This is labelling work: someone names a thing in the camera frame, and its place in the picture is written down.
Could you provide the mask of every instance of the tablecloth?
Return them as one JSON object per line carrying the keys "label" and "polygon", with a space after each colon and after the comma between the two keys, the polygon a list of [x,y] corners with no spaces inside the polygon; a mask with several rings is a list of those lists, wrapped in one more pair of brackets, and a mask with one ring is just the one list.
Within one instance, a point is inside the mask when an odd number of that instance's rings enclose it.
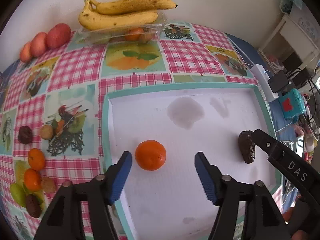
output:
{"label": "tablecloth", "polygon": [[[168,23],[160,40],[148,44],[90,47],[73,31],[69,43],[27,64],[16,61],[12,68],[16,70],[0,97],[0,135],[4,129],[11,135],[10,142],[0,138],[0,209],[20,239],[32,239],[41,219],[31,217],[9,192],[10,184],[23,179],[31,148],[42,149],[46,166],[41,175],[53,178],[58,187],[65,180],[82,183],[105,171],[101,117],[106,93],[174,82],[257,84],[223,32],[186,22]],[[61,113],[75,111],[85,113],[79,120],[82,127],[68,128],[67,141],[49,147],[40,128],[45,123],[60,125]],[[23,125],[33,130],[29,145],[17,140]],[[42,191],[38,195],[44,208],[54,197]],[[281,196],[280,187],[273,195],[279,208]],[[87,204],[82,208],[84,231],[92,239]],[[126,239],[115,208],[110,210],[119,238]]]}

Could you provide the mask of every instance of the white wall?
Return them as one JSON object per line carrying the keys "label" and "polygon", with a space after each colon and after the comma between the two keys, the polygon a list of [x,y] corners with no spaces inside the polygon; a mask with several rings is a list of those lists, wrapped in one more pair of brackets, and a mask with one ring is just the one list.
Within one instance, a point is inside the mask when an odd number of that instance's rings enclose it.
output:
{"label": "white wall", "polygon": [[[280,0],[174,0],[178,7],[166,11],[169,19],[213,27],[260,45],[281,16]],[[19,57],[20,48],[40,31],[59,22],[79,28],[84,0],[23,0],[0,35],[0,71]]]}

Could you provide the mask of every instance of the banana bunch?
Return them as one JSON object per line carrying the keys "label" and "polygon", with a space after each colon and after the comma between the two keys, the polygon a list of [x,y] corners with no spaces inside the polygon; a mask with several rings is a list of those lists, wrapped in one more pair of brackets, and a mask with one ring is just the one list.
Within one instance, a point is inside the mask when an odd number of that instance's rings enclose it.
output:
{"label": "banana bunch", "polygon": [[144,25],[158,18],[157,9],[172,9],[176,6],[171,0],[119,0],[106,3],[85,0],[78,19],[83,27],[91,31]]}

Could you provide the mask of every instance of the red apple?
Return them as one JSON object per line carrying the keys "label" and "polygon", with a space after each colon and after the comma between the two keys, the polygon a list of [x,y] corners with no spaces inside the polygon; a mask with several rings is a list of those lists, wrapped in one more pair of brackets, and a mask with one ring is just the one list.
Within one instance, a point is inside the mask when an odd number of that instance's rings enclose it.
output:
{"label": "red apple", "polygon": [[55,49],[70,41],[71,29],[68,24],[59,23],[47,35],[47,46]]}
{"label": "red apple", "polygon": [[47,50],[46,45],[47,34],[46,33],[38,33],[30,44],[30,51],[32,56],[39,57],[44,54]]}
{"label": "red apple", "polygon": [[20,51],[20,60],[24,63],[29,62],[32,59],[31,51],[30,51],[31,42],[28,41]]}

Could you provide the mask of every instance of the orange fruit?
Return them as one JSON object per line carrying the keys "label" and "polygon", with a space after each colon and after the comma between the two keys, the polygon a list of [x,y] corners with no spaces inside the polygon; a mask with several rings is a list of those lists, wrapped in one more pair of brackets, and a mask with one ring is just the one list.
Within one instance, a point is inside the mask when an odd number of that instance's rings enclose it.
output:
{"label": "orange fruit", "polygon": [[155,171],[165,163],[166,152],[161,143],[148,140],[138,145],[135,157],[141,168],[147,171]]}
{"label": "orange fruit", "polygon": [[45,165],[43,152],[37,148],[33,148],[28,152],[28,162],[35,171],[42,170]]}
{"label": "orange fruit", "polygon": [[142,33],[144,33],[143,28],[132,29],[129,30],[129,35],[126,35],[124,38],[126,41],[137,41]]}
{"label": "orange fruit", "polygon": [[27,169],[24,173],[23,182],[30,191],[41,190],[41,176],[38,171]]}

